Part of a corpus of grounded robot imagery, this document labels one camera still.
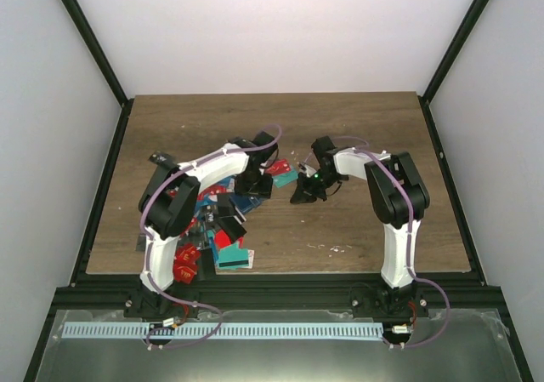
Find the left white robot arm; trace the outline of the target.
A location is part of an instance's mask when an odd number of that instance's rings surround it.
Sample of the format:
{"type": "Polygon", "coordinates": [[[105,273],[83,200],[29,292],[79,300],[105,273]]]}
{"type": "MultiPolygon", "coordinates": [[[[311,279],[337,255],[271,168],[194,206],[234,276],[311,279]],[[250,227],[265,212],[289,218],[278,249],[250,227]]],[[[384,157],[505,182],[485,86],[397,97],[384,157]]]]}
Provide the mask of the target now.
{"type": "Polygon", "coordinates": [[[149,289],[144,307],[151,315],[166,316],[173,308],[173,262],[178,239],[190,227],[199,195],[219,181],[235,177],[239,196],[269,198],[274,184],[265,172],[278,150],[281,133],[260,131],[252,140],[234,138],[215,151],[188,162],[176,162],[156,152],[156,165],[139,201],[139,231],[146,238],[144,265],[139,275],[149,289]]]}

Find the blue leather card holder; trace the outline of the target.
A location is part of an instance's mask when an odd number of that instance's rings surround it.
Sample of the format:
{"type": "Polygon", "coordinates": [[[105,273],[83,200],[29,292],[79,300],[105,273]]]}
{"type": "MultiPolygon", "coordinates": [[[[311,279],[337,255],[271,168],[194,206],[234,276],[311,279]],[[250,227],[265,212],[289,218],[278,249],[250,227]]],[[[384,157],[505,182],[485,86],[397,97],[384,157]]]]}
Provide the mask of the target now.
{"type": "Polygon", "coordinates": [[[230,195],[230,200],[243,215],[247,215],[262,205],[263,199],[259,197],[240,196],[235,193],[230,195]]]}

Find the red card carried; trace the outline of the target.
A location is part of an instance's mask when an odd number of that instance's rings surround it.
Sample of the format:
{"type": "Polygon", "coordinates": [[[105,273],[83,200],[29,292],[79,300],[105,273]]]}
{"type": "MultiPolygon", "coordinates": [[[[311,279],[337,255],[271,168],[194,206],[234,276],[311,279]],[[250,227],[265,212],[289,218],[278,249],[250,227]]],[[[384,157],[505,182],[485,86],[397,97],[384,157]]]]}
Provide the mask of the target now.
{"type": "Polygon", "coordinates": [[[286,159],[279,159],[266,169],[266,173],[271,174],[272,176],[288,174],[291,171],[292,167],[286,159]]]}

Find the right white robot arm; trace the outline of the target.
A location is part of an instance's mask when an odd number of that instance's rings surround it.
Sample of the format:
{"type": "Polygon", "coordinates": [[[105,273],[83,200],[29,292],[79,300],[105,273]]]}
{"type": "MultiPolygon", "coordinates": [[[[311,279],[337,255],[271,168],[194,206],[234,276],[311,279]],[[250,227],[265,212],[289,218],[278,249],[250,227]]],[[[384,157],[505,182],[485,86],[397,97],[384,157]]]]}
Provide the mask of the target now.
{"type": "Polygon", "coordinates": [[[299,164],[290,203],[325,201],[332,185],[349,178],[368,184],[373,211],[384,230],[382,286],[377,291],[377,304],[383,314],[398,316],[408,306],[408,296],[413,295],[417,232],[430,206],[428,189],[411,154],[339,147],[329,136],[319,137],[311,148],[319,167],[299,164]]]}

